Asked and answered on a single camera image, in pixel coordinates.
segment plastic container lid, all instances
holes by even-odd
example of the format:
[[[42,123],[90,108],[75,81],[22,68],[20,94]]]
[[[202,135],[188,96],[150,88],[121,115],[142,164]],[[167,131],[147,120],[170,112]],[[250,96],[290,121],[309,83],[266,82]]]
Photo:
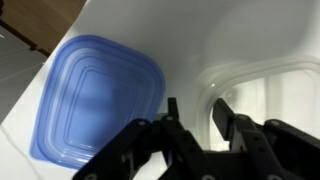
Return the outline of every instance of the plastic container lid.
[[[279,119],[320,137],[320,60],[310,56],[287,57],[258,63],[213,68],[200,83],[197,123],[212,150],[226,150],[214,121],[212,107],[222,97],[235,113],[264,124]]]
[[[164,89],[148,57],[98,36],[75,37],[51,67],[31,155],[81,168],[131,120],[152,121]]]

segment white table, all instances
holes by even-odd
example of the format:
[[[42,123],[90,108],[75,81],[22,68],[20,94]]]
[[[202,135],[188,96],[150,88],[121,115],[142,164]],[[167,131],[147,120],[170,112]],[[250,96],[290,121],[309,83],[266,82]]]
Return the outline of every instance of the white table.
[[[196,136],[196,78],[204,69],[289,55],[320,57],[319,32],[319,1],[88,0],[1,126],[1,179],[67,180],[75,173],[29,155],[46,77],[57,49],[74,36],[103,36],[154,59],[165,74],[165,97],[178,98],[182,123]]]

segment wooden surface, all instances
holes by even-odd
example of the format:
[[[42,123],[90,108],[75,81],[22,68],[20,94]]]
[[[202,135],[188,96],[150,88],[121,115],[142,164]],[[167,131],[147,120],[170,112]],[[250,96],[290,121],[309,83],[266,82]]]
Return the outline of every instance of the wooden surface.
[[[0,20],[51,53],[77,18],[86,0],[2,0]]]

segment blue plastic container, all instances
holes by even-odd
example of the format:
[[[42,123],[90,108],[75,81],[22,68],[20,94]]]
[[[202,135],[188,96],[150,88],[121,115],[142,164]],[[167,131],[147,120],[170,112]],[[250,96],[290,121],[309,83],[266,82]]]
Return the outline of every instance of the blue plastic container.
[[[79,169],[131,120],[152,121],[164,89],[150,58],[102,37],[75,37],[51,67],[31,155]]]

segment blue lid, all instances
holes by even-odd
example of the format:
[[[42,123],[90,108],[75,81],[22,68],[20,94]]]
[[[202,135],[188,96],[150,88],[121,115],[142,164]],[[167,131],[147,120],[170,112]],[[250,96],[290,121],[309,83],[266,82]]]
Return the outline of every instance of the blue lid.
[[[79,169],[131,120],[152,121],[163,94],[150,58],[102,37],[75,37],[51,67],[31,155]]]

